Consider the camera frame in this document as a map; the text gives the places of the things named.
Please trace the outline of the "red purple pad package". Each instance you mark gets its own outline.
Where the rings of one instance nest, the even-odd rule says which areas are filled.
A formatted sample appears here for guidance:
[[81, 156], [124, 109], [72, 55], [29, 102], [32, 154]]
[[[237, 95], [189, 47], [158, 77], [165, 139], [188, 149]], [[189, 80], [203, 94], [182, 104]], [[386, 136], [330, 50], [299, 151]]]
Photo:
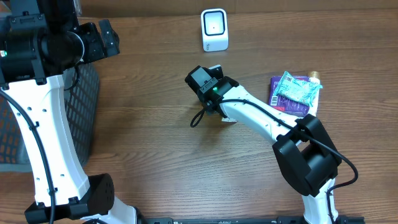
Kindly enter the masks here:
[[281, 76], [274, 76], [271, 78], [269, 105], [281, 112], [298, 117], [304, 117], [308, 114], [308, 106], [297, 103], [296, 101], [290, 100], [284, 96], [274, 95], [275, 89], [277, 88], [281, 78]]

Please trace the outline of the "teal wipes packet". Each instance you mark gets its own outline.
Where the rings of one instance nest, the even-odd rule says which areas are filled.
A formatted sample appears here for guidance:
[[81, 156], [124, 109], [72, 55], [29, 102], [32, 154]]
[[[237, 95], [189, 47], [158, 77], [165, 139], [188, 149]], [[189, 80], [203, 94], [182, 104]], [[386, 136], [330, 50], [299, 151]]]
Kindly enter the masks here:
[[306, 106], [312, 106], [314, 94], [323, 86], [314, 82], [300, 80], [285, 71], [280, 79], [274, 95], [284, 96]]

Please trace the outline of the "white tube with gold cap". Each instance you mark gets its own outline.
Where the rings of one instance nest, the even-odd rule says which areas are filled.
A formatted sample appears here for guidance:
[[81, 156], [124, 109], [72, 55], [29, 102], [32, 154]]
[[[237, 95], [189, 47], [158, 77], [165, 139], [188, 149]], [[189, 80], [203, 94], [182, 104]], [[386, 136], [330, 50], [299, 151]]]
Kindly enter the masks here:
[[[317, 71], [310, 71], [308, 72], [308, 77], [310, 82], [314, 82], [320, 85], [320, 73]], [[313, 116], [317, 116], [318, 111], [318, 101], [319, 101], [320, 89], [316, 91], [312, 100], [312, 106], [309, 106], [308, 114]]]

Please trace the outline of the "green juice carton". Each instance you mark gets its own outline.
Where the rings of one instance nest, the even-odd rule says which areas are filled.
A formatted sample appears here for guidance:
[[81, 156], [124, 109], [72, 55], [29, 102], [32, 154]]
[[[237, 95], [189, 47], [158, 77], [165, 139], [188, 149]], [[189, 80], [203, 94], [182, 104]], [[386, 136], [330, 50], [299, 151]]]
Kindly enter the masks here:
[[222, 118], [221, 121], [222, 122], [226, 122], [226, 123], [236, 123], [236, 122], [238, 122], [237, 120], [235, 120], [233, 118]]

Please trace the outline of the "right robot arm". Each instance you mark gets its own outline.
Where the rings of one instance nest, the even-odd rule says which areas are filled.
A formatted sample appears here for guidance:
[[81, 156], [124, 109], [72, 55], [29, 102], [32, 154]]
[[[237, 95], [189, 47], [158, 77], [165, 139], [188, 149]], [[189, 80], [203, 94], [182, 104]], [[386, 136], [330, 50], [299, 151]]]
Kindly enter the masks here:
[[278, 111], [252, 96], [236, 80], [223, 75], [220, 65], [197, 66], [185, 78], [203, 109], [192, 120], [198, 125], [204, 113], [245, 124], [272, 144], [279, 169], [303, 199], [307, 223], [336, 223], [333, 187], [342, 159], [320, 120]]

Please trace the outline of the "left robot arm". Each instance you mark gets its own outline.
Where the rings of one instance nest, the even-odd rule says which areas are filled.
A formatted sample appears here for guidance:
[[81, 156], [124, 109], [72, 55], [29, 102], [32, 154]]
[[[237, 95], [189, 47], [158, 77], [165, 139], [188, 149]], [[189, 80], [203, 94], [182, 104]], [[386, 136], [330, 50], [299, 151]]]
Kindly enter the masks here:
[[63, 72], [120, 52], [107, 19], [80, 24], [74, 1], [11, 1], [1, 32], [1, 96], [10, 104], [35, 179], [28, 223], [64, 218], [85, 223], [138, 222], [114, 193], [109, 174], [88, 176], [67, 120]]

